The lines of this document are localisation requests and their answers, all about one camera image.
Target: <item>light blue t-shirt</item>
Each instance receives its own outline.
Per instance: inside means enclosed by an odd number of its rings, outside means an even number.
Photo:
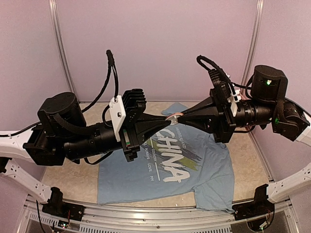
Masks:
[[[162,113],[185,110],[177,103]],[[151,200],[194,191],[196,207],[232,211],[234,173],[228,148],[191,126],[168,126],[148,139],[138,158],[122,150],[100,163],[99,204]]]

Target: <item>white bracket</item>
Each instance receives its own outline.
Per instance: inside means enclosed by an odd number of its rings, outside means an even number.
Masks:
[[[305,117],[309,123],[311,123],[311,117],[309,117],[307,114],[305,114]],[[298,136],[296,139],[298,142],[302,142],[308,146],[311,146],[311,125],[308,126],[301,135]]]
[[[237,111],[238,111],[237,102],[239,102],[242,99],[240,95],[240,91],[241,91],[240,89],[235,90],[235,95],[231,93],[231,96],[227,99],[228,102],[231,103],[230,109],[234,117],[237,115]]]
[[[120,139],[119,131],[126,117],[121,95],[118,95],[116,98],[112,98],[109,103],[109,107],[110,107],[109,111],[110,111],[113,131],[115,132],[117,142],[120,142],[121,139]]]
[[[311,184],[311,163],[299,172],[269,184],[267,187],[268,201],[276,203],[286,199],[293,191]]]
[[[41,183],[28,174],[14,159],[8,161],[5,169],[6,172],[0,173],[0,177],[5,177],[20,184],[38,202],[43,204],[48,203],[48,199],[52,194],[50,186]]]
[[[13,134],[16,131],[0,131],[0,134]],[[28,142],[33,131],[26,130],[16,136],[0,138],[0,157],[17,158],[33,163],[34,161],[23,148],[23,144]]]

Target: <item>wire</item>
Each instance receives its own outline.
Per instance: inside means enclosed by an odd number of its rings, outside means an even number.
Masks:
[[[249,99],[252,99],[252,97],[249,95],[249,93],[248,93],[248,87],[249,87],[249,85],[253,82],[253,77],[254,77],[254,75],[247,81],[247,84],[246,84],[246,89],[245,89],[245,94],[246,94],[246,96],[249,98]]]
[[[114,97],[116,98],[119,93],[119,78],[118,78],[116,65],[112,66],[112,70],[113,70],[113,77],[115,79],[115,96]]]
[[[219,73],[220,75],[225,79],[225,81],[228,83],[230,89],[231,89],[231,94],[234,95],[233,98],[236,102],[238,102],[238,97],[235,95],[235,89],[234,86],[231,82],[231,80],[229,79],[229,77],[227,76],[227,74],[223,71],[223,69],[221,69],[215,62],[213,62],[212,60],[208,59],[207,57],[204,57],[202,55],[198,56],[196,58],[197,63],[199,63],[200,66],[202,66],[204,69],[206,69],[207,71],[210,71],[210,68],[208,68],[206,65],[204,65],[201,60],[207,62],[208,64],[210,64],[212,67],[214,67]]]
[[[255,127],[256,126],[253,125],[250,130],[246,130],[246,131],[244,131],[244,130],[235,130],[234,133],[249,133],[249,132],[252,132]]]
[[[107,77],[106,77],[106,80],[105,80],[105,83],[104,83],[104,86],[102,87],[100,93],[98,94],[98,96],[93,100],[92,103],[90,103],[87,107],[85,107],[82,112],[86,112],[88,109],[90,109],[91,107],[94,106],[94,104],[96,104],[96,102],[100,99],[100,97],[102,97],[104,91],[106,90],[107,86],[108,86],[108,83],[109,83],[109,79],[110,79],[110,74],[111,74],[111,67],[109,66],[108,67],[108,72],[107,72]]]
[[[271,226],[271,224],[272,224],[272,222],[273,222],[273,220],[274,220],[274,215],[275,215],[275,212],[273,211],[271,221],[269,221],[269,226]]]
[[[91,107],[94,106],[94,104],[96,104],[96,102],[100,99],[100,97],[103,95],[104,91],[106,90],[108,83],[109,83],[109,79],[110,79],[110,75],[111,75],[111,70],[113,71],[113,76],[114,76],[114,80],[115,80],[115,94],[114,97],[116,98],[118,93],[119,93],[119,79],[118,79],[118,73],[117,73],[117,68],[115,65],[115,61],[113,58],[113,54],[110,50],[106,51],[107,54],[107,58],[108,58],[108,72],[107,72],[107,77],[106,80],[104,82],[104,86],[102,87],[100,93],[98,94],[98,96],[92,101],[92,103],[90,103],[87,107],[85,107],[82,112],[86,112],[87,110],[89,110]]]
[[[43,228],[43,226],[42,226],[42,223],[41,223],[40,211],[39,211],[39,203],[38,203],[37,200],[35,200],[35,201],[36,201],[36,203],[37,203],[38,218],[39,218],[39,223],[40,223],[41,229],[42,229],[42,231],[43,231],[44,233],[46,233],[45,230],[44,230],[44,228]]]
[[[109,125],[109,124],[107,123],[106,119],[105,119],[105,115],[106,115],[106,112],[108,111],[108,109],[109,109],[109,105],[107,105],[107,106],[105,107],[105,109],[103,110],[102,120],[103,120],[103,123],[104,123],[107,127],[112,128],[112,125]]]
[[[36,125],[38,125],[38,124],[40,124],[40,121],[39,121],[39,122],[36,122],[36,123],[34,123],[34,124],[30,125],[30,126],[27,126],[25,129],[22,129],[22,130],[20,130],[20,131],[17,131],[16,133],[12,133],[12,134],[0,134],[0,137],[13,137],[13,136],[19,135],[20,133],[23,133],[23,132],[25,132],[26,130],[29,130],[30,128],[32,128],[32,127],[34,127],[34,126],[36,126]]]
[[[243,86],[243,85],[240,85],[240,84],[237,84],[237,83],[232,83],[232,84],[237,86],[237,87],[239,87],[239,88],[248,89],[248,90],[251,89],[251,87]]]
[[[108,158],[108,156],[110,156],[111,154],[112,154],[112,151],[108,152],[108,153],[105,154],[102,158],[96,160],[94,163],[90,163],[90,161],[89,161],[87,158],[84,158],[84,161],[85,161],[87,164],[96,165],[96,164],[99,164],[102,160]]]
[[[70,224],[70,210],[68,210],[68,225]]]

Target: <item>white wall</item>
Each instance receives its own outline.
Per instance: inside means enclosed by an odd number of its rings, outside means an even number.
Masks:
[[[0,1],[0,131],[38,121],[44,99],[67,91],[48,1]],[[40,179],[44,167],[21,166]],[[0,179],[0,232],[16,232],[27,193]]]
[[[287,97],[311,112],[311,1],[265,1],[259,41],[253,66],[264,64],[281,69],[287,76]],[[255,136],[278,181],[306,166],[311,149],[291,142],[267,127],[259,127]],[[298,221],[304,233],[311,232],[311,188],[291,195]]]
[[[70,72],[81,101],[92,101],[115,55],[120,93],[142,88],[147,100],[203,100],[212,88],[197,63],[205,55],[240,82],[256,0],[58,1]],[[114,92],[111,82],[102,100]]]

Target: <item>beige floor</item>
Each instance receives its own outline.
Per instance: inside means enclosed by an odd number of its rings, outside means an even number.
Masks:
[[[148,102],[146,113],[160,115],[161,111],[168,108],[171,102]],[[195,103],[182,103],[187,107]],[[87,123],[94,124],[102,121],[102,111],[106,104],[97,103],[85,113]],[[244,200],[254,196],[255,188],[268,183],[267,175],[255,151],[248,134],[235,133],[227,144],[232,160],[235,175],[234,200]],[[99,156],[90,158],[95,161]],[[44,184],[59,187],[64,198],[85,202],[97,202],[99,165],[91,166],[81,160],[79,165],[65,160],[63,166],[48,167],[42,179]],[[156,200],[120,203],[123,206],[137,207],[175,207],[195,206],[194,194],[186,193]]]

